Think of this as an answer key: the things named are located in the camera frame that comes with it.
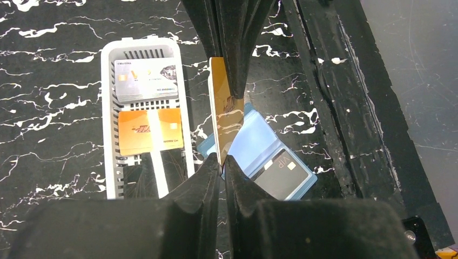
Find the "blue leather card holder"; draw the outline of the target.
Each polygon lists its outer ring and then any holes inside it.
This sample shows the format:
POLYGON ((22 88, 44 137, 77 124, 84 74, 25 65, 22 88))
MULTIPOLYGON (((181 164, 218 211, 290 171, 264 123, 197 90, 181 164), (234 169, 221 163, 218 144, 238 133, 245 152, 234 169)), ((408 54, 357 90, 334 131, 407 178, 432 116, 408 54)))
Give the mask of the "blue leather card holder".
MULTIPOLYGON (((251 104, 244 105, 243 125, 232 142, 228 155, 222 165, 222 177, 226 180, 228 188, 234 188, 237 180, 246 183, 259 190, 262 195, 270 196, 269 193, 259 187, 253 180, 252 176, 266 162, 272 159, 281 149, 285 149, 303 166, 310 174, 308 179, 297 188, 297 192, 289 200, 300 200, 306 192, 316 183, 317 176, 288 148, 276 135, 271 126, 265 121, 262 115, 256 111, 251 104)), ((197 150, 204 156, 208 157, 215 154, 214 134, 211 134, 204 140, 197 150)))

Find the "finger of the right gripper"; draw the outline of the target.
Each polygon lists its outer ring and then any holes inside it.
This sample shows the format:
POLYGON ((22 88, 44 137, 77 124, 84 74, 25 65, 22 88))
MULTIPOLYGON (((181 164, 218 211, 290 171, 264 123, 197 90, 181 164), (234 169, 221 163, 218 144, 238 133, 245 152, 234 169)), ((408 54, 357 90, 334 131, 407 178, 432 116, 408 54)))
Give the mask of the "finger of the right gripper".
POLYGON ((230 94, 244 97, 250 56, 275 1, 216 1, 221 50, 230 94))
POLYGON ((199 36, 207 58, 222 57, 217 11, 214 0, 182 0, 199 36))

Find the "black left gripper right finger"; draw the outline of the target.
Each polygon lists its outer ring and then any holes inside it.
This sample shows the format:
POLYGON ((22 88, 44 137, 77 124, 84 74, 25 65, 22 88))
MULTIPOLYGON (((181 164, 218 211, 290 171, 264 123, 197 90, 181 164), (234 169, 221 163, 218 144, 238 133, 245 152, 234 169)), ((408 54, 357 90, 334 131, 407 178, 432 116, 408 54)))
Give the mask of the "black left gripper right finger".
POLYGON ((233 258, 417 258, 397 213, 370 199, 279 201, 224 162, 233 258))

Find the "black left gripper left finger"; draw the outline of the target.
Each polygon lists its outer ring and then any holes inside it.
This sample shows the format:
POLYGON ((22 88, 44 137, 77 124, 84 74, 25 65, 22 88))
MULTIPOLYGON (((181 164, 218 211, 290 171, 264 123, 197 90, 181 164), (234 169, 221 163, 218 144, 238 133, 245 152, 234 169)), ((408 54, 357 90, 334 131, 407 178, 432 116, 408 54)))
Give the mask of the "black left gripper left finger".
POLYGON ((220 165, 210 154, 161 199, 53 201, 32 210, 8 258, 214 258, 220 165))

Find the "black VIP card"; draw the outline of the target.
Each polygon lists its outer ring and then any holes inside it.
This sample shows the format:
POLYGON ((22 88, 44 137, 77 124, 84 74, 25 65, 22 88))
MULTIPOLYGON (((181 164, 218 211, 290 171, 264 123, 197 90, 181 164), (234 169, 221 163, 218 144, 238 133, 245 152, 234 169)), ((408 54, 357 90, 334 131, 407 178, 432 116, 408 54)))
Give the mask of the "black VIP card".
POLYGON ((252 180, 278 200, 289 200, 310 174, 285 149, 281 149, 253 176, 252 180))

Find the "orange credit card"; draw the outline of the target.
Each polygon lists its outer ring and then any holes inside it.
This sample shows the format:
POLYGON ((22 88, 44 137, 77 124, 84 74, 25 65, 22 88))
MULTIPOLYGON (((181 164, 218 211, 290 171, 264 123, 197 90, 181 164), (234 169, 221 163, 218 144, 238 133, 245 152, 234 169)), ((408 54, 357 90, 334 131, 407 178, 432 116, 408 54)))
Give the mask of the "orange credit card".
POLYGON ((230 146, 244 121, 244 100, 230 93, 225 62, 222 57, 209 59, 210 75, 208 91, 210 96, 215 152, 218 163, 224 164, 230 146))

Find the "white plastic basket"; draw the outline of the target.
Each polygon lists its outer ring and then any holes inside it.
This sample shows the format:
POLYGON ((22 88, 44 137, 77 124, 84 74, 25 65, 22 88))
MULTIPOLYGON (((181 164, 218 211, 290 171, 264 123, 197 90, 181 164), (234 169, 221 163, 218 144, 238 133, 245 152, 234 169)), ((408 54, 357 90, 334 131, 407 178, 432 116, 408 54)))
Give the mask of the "white plastic basket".
POLYGON ((108 199, 165 197, 195 173, 183 65, 168 38, 124 38, 101 54, 108 199))

